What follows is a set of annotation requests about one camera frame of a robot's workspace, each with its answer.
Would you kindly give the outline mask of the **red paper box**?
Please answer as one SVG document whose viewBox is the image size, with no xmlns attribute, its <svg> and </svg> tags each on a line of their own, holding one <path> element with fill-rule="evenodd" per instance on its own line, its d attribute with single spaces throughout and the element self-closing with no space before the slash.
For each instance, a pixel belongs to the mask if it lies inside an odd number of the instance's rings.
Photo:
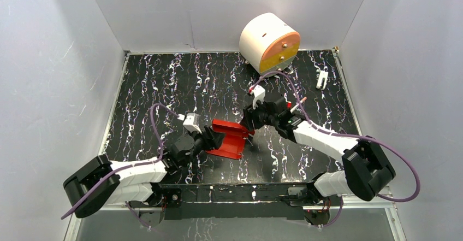
<svg viewBox="0 0 463 241">
<path fill-rule="evenodd" d="M 206 153 L 233 160 L 242 158 L 246 139 L 255 134 L 254 130 L 248 130 L 237 122 L 220 119 L 213 119 L 212 129 L 214 132 L 224 133 L 225 137 L 218 149 L 208 150 Z"/>
</svg>

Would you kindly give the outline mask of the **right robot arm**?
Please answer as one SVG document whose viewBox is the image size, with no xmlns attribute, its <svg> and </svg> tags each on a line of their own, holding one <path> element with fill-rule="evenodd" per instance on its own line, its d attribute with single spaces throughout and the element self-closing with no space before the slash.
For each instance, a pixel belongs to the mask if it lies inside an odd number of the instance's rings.
<svg viewBox="0 0 463 241">
<path fill-rule="evenodd" d="M 371 201 L 396 176 L 381 146 L 372 139 L 341 137 L 324 131 L 292 112 L 282 96 L 249 105 L 243 110 L 240 124 L 250 131 L 272 126 L 282 138 L 310 146 L 341 163 L 343 170 L 319 174 L 308 184 L 308 200 L 315 205 L 342 194 Z"/>
</svg>

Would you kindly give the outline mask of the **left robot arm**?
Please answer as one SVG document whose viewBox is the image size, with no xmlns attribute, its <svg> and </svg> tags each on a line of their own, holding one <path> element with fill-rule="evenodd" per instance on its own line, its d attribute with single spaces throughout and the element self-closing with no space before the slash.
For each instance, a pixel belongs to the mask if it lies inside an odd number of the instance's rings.
<svg viewBox="0 0 463 241">
<path fill-rule="evenodd" d="M 62 215 L 88 217 L 107 204 L 136 201 L 157 206 L 163 199 L 158 184 L 179 173 L 198 154 L 221 147 L 225 133 L 205 126 L 201 132 L 188 132 L 161 153 L 142 161 L 114 161 L 98 155 L 63 182 L 71 208 Z"/>
</svg>

